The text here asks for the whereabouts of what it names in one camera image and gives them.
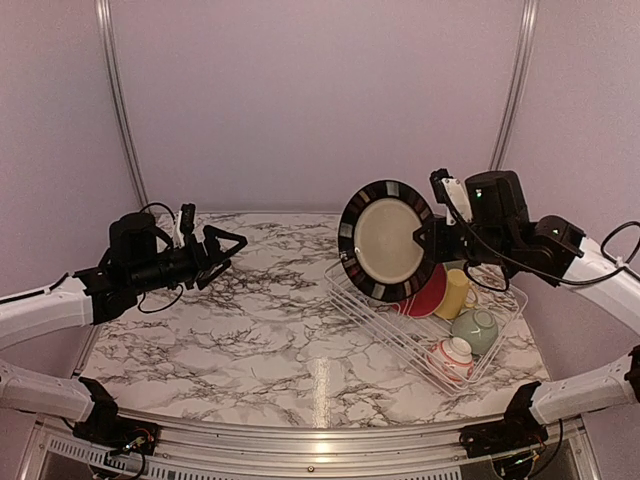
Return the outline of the black rimmed beige plate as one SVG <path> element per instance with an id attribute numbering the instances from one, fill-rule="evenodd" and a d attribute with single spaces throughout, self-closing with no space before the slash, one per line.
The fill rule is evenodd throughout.
<path id="1" fill-rule="evenodd" d="M 341 214 L 337 245 L 350 282 L 379 302 L 397 303 L 417 294 L 436 263 L 414 233 L 433 212 L 410 185 L 377 180 L 352 195 Z"/>

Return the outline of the red teal floral plate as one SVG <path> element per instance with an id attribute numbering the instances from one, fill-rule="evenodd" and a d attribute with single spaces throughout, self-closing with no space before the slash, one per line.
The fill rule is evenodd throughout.
<path id="1" fill-rule="evenodd" d="M 447 271 L 438 264 L 425 286 L 413 297 L 392 304 L 398 313 L 419 318 L 433 314 L 444 301 L 447 290 Z"/>

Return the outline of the white red patterned bowl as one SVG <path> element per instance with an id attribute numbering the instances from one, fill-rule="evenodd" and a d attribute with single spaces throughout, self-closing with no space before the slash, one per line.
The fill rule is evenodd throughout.
<path id="1" fill-rule="evenodd" d="M 425 357 L 432 372 L 456 384 L 468 380 L 474 371 L 471 346 L 459 337 L 434 343 Z"/>

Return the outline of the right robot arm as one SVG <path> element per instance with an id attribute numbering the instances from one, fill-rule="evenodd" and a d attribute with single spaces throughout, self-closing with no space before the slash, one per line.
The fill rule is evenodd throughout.
<path id="1" fill-rule="evenodd" d="M 413 233 L 429 265 L 460 260 L 466 269 L 496 265 L 510 281 L 520 272 L 553 287 L 564 286 L 639 330 L 639 275 L 617 260 L 603 243 L 589 238 L 566 219 L 529 218 L 518 175 L 486 171 L 460 181 L 445 169 L 431 173 L 444 217 L 429 216 Z M 511 400 L 495 430 L 506 448 L 529 437 L 535 424 L 639 401 L 639 351 L 564 380 L 528 384 Z"/>

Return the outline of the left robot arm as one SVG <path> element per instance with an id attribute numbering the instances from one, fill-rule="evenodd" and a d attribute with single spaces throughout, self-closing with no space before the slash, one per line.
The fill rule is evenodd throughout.
<path id="1" fill-rule="evenodd" d="M 204 289 L 230 267 L 247 240 L 211 225 L 204 226 L 204 238 L 198 240 L 194 218 L 194 205 L 183 205 L 172 234 L 146 211 L 112 223 L 109 247 L 97 266 L 65 274 L 50 286 L 2 298 L 2 347 L 110 322 L 152 291 Z M 137 429 L 119 415 L 116 401 L 98 381 L 57 378 L 7 362 L 1 364 L 1 405 L 71 421 L 76 436 L 106 445 L 119 444 Z"/>

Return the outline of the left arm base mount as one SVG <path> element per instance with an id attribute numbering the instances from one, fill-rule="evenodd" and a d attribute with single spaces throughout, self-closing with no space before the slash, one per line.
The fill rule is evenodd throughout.
<path id="1" fill-rule="evenodd" d="M 135 453 L 140 456 L 140 467 L 132 476 L 117 479 L 141 479 L 147 469 L 147 458 L 152 456 L 158 441 L 158 424 L 123 417 L 115 399 L 94 379 L 78 378 L 93 402 L 85 421 L 69 424 L 75 437 L 109 448 L 109 456 Z"/>

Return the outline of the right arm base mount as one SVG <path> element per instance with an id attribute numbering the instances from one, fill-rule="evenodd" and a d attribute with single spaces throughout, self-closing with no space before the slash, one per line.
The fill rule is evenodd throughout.
<path id="1" fill-rule="evenodd" d="M 533 394 L 540 386 L 535 381 L 519 387 L 500 420 L 463 427 L 459 442 L 467 457 L 495 456 L 528 448 L 527 452 L 492 461 L 494 473 L 500 479 L 527 479 L 539 457 L 534 447 L 543 447 L 548 439 L 546 428 L 530 412 Z"/>

